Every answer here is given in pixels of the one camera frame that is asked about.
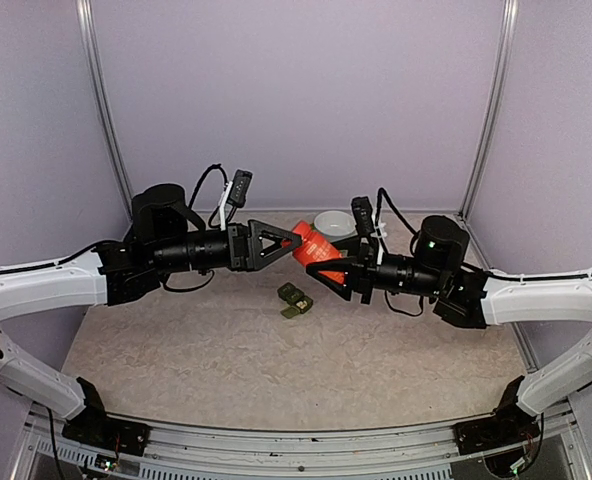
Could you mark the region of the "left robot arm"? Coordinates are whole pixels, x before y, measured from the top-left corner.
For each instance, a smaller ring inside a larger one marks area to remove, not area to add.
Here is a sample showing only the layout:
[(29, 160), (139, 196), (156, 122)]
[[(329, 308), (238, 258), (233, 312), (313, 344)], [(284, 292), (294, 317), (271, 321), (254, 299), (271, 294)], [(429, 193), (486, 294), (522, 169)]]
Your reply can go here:
[[(299, 235), (257, 220), (209, 229), (177, 184), (136, 195), (132, 213), (121, 241), (100, 241), (43, 263), (0, 267), (0, 323), (65, 307), (131, 303), (166, 287), (175, 273), (260, 271), (302, 244)], [(0, 384), (76, 425), (94, 444), (109, 443), (116, 434), (91, 382), (49, 367), (1, 329)]]

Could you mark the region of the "right aluminium frame post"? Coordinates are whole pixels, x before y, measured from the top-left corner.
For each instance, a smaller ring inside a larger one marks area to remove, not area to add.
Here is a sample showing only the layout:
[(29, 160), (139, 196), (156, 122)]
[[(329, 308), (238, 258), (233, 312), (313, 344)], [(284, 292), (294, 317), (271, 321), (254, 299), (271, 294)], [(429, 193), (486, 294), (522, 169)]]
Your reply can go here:
[(464, 223), (467, 223), (470, 220), (474, 210), (476, 198), (480, 191), (484, 171), (488, 162), (498, 116), (501, 111), (503, 92), (515, 36), (518, 10), (518, 0), (506, 0), (503, 2), (503, 15), (490, 92), (485, 109), (481, 134), (477, 144), (474, 165), (459, 210), (460, 218)]

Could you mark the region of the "red cylindrical container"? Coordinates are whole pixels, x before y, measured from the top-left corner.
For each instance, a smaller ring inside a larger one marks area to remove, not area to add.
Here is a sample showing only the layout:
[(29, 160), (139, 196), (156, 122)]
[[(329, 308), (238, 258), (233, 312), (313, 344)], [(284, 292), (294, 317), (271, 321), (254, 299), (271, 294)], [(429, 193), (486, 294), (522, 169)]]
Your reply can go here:
[(334, 247), (320, 232), (313, 229), (305, 221), (298, 222), (292, 232), (301, 237), (302, 244), (296, 248), (292, 255), (302, 266), (324, 262), (329, 260), (338, 260), (342, 258), (340, 251)]

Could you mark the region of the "white ceramic bowl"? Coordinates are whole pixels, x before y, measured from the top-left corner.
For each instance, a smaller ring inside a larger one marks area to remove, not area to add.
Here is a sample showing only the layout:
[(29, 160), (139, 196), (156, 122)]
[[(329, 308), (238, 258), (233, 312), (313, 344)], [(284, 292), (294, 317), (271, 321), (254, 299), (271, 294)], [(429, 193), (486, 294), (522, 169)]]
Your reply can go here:
[(313, 226), (330, 242), (349, 238), (356, 233), (353, 216), (339, 210), (319, 213), (314, 218)]

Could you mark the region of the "aluminium frame post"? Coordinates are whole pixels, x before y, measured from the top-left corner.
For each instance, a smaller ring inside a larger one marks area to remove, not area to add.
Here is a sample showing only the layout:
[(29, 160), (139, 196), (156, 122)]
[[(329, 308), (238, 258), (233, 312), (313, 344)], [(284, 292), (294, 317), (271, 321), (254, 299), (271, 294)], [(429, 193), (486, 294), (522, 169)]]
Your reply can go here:
[(77, 0), (75, 4), (83, 48), (92, 83), (93, 96), (104, 142), (109, 155), (111, 169), (127, 217), (132, 219), (131, 199), (133, 196), (133, 188), (127, 173), (126, 164), (122, 158), (112, 117), (109, 95), (105, 85), (100, 49), (95, 29), (93, 5), (90, 0)]
[(460, 218), (464, 223), (467, 223), (470, 220), (474, 210), (476, 198), (480, 191), (484, 171), (488, 162), (498, 116), (501, 111), (503, 92), (515, 36), (518, 10), (518, 0), (506, 0), (503, 2), (503, 15), (490, 92), (485, 109), (481, 134), (477, 144), (474, 165), (459, 210)]

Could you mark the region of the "front aluminium rail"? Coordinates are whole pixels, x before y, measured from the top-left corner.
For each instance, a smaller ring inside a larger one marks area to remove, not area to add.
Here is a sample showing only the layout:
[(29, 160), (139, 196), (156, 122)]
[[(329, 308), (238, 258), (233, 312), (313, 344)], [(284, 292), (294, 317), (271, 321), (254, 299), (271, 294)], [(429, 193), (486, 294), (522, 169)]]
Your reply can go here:
[(200, 427), (147, 419), (141, 454), (66, 439), (58, 417), (31, 407), (9, 479), (452, 479), (489, 476), (489, 464), (527, 451), (521, 479), (592, 479), (592, 462), (568, 402), (550, 407), (534, 440), (465, 452), (454, 421), (331, 431)]

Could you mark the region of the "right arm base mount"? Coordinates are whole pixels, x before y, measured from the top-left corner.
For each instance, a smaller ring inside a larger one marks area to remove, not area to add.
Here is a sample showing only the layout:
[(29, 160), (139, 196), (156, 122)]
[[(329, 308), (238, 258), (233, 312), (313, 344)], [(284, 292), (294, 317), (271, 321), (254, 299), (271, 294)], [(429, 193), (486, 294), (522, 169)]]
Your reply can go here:
[(501, 448), (541, 434), (536, 416), (526, 413), (517, 404), (519, 386), (524, 379), (519, 376), (507, 385), (490, 416), (454, 425), (460, 455)]

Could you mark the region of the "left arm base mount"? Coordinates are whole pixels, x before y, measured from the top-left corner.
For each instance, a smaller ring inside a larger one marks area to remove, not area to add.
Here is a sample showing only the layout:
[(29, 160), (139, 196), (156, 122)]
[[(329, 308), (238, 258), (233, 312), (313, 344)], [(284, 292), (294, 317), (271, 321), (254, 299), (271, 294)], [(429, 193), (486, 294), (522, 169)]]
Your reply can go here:
[(82, 388), (84, 408), (65, 421), (63, 437), (115, 453), (142, 457), (151, 428), (145, 423), (109, 416), (96, 387), (82, 377), (76, 381)]

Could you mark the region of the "left aluminium frame post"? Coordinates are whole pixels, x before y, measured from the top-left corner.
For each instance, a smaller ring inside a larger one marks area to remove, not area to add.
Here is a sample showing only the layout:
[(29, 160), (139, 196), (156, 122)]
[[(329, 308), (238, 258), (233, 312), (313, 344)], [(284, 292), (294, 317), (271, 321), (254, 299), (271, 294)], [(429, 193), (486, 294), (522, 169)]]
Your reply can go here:
[(132, 219), (131, 199), (133, 196), (133, 188), (127, 173), (126, 164), (122, 158), (112, 117), (109, 95), (105, 85), (100, 49), (95, 29), (93, 5), (90, 0), (77, 0), (75, 4), (83, 48), (92, 83), (93, 96), (104, 142), (109, 155), (111, 169), (127, 217)]

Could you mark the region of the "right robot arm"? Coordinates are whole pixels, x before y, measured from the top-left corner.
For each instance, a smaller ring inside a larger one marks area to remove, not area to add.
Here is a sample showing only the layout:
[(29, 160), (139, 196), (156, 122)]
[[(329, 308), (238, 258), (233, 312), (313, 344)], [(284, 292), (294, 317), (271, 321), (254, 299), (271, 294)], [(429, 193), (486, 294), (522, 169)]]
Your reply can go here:
[[(592, 326), (592, 268), (563, 274), (510, 276), (464, 262), (468, 233), (440, 215), (426, 217), (413, 235), (408, 256), (386, 251), (371, 219), (359, 215), (354, 237), (330, 243), (313, 232), (303, 237), (299, 261), (307, 273), (348, 300), (359, 294), (416, 295), (433, 304), (443, 321), (463, 329), (484, 329), (528, 321), (586, 322)], [(505, 389), (487, 433), (511, 442), (527, 420), (592, 383), (592, 327), (569, 350)]]

